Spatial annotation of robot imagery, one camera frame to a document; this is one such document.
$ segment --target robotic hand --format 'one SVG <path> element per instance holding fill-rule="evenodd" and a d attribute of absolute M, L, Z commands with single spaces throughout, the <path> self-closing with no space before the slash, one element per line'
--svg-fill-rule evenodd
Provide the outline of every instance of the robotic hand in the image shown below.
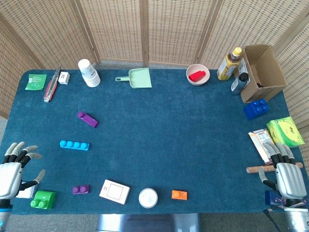
<path fill-rule="evenodd" d="M 300 168 L 295 165 L 294 156 L 290 148 L 284 144 L 263 143 L 268 150 L 276 172 L 276 183 L 268 180 L 263 169 L 259 176 L 263 184 L 279 191 L 286 199 L 283 206 L 288 227 L 293 232 L 309 231 L 309 211 L 302 199 L 307 195 L 303 175 Z"/>
<path fill-rule="evenodd" d="M 5 153 L 3 163 L 0 164 L 0 232 L 6 231 L 7 222 L 13 207 L 11 199 L 20 190 L 23 191 L 37 185 L 45 175 L 45 170 L 42 170 L 33 181 L 21 184 L 21 176 L 25 165 L 32 158 L 41 158 L 40 154 L 29 153 L 38 148 L 35 145 L 28 146 L 19 153 L 24 145 L 25 142 L 13 143 Z"/>

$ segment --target red block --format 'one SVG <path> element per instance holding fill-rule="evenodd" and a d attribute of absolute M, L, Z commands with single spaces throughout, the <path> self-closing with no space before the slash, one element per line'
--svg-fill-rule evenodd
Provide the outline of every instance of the red block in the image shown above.
<path fill-rule="evenodd" d="M 197 71 L 189 76 L 189 79 L 193 82 L 201 80 L 206 75 L 205 71 Z"/>

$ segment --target blue lego block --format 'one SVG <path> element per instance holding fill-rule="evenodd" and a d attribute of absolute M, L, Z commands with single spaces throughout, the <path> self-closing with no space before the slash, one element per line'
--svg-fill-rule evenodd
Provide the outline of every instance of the blue lego block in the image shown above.
<path fill-rule="evenodd" d="M 89 148 L 90 148 L 90 144 L 61 140 L 60 141 L 60 147 L 88 151 Z"/>
<path fill-rule="evenodd" d="M 253 101 L 246 105 L 246 107 L 243 109 L 248 119 L 252 119 L 255 117 L 262 116 L 266 112 L 269 111 L 269 107 L 266 104 L 266 101 L 261 98 L 258 101 Z"/>

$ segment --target yellow bottle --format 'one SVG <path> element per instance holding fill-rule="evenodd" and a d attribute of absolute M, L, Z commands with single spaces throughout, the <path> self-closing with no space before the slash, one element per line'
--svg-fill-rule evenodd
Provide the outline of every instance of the yellow bottle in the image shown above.
<path fill-rule="evenodd" d="M 224 57 L 217 72 L 220 81 L 227 81 L 233 74 L 234 69 L 239 65 L 240 54 L 241 48 L 236 47 L 232 53 Z"/>

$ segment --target wooden stick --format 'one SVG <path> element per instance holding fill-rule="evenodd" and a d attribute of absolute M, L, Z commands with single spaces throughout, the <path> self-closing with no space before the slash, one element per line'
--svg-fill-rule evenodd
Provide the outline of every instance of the wooden stick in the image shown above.
<path fill-rule="evenodd" d="M 297 162 L 296 165 L 297 165 L 299 168 L 303 168 L 303 164 L 300 163 L 300 162 Z M 275 168 L 274 168 L 273 165 L 269 165 L 269 166 L 247 167 L 247 168 L 246 168 L 246 171 L 247 171 L 247 173 L 249 173 L 249 174 L 251 174 L 251 173 L 258 173 L 260 168 L 263 168 L 264 172 L 273 172 L 273 171 L 275 171 Z"/>

